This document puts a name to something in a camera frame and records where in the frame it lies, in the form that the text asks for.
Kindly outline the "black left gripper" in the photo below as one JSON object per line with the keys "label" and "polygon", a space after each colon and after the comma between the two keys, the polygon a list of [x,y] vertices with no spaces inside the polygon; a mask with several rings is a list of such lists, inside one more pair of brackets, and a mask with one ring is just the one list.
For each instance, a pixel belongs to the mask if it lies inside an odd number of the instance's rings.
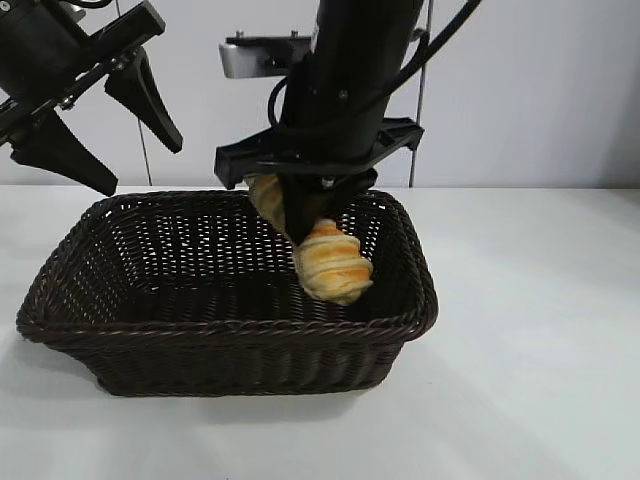
{"label": "black left gripper", "polygon": [[48,111],[71,108],[89,88],[104,81],[111,98],[170,152],[179,153],[183,137],[162,101],[143,48],[164,33],[165,22],[150,2],[143,1],[87,34],[73,18],[72,5],[70,1],[2,2],[1,88],[9,98],[1,105],[1,140],[9,140],[15,163],[112,196],[117,177],[56,112]]}

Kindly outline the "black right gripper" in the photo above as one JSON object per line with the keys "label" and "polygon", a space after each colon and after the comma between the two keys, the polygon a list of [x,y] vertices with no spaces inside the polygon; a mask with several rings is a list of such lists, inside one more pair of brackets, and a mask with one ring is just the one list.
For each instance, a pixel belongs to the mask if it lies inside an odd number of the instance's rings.
{"label": "black right gripper", "polygon": [[[275,119],[275,101],[282,88],[293,81],[289,79],[291,70],[297,61],[295,59],[222,59],[224,75],[229,79],[267,78],[281,76],[282,80],[272,90],[267,105],[270,121]],[[323,123],[311,127],[311,132],[322,135],[322,129],[327,128],[326,134],[333,134],[335,129],[342,129],[343,123],[348,124],[358,116],[365,115],[373,109],[381,99],[386,98],[399,89],[411,76],[424,69],[423,59],[410,59],[393,77],[385,90],[380,90],[375,96],[362,98],[350,105],[347,100],[338,100],[336,113],[330,114]],[[413,127],[414,136],[406,145],[413,156],[416,156],[424,130],[419,125],[419,118],[411,122],[409,118],[385,119],[384,126]],[[214,159],[214,174],[227,189],[234,189],[242,181],[243,173],[231,173],[231,167],[225,164],[223,147],[217,147]],[[349,176],[345,183],[345,198],[352,200],[372,188],[378,178],[375,169],[368,169],[359,174]],[[321,178],[315,175],[282,175],[282,194],[285,209],[285,232],[294,245],[300,245],[311,232],[316,220],[327,212],[332,198],[332,192],[321,185]]]}

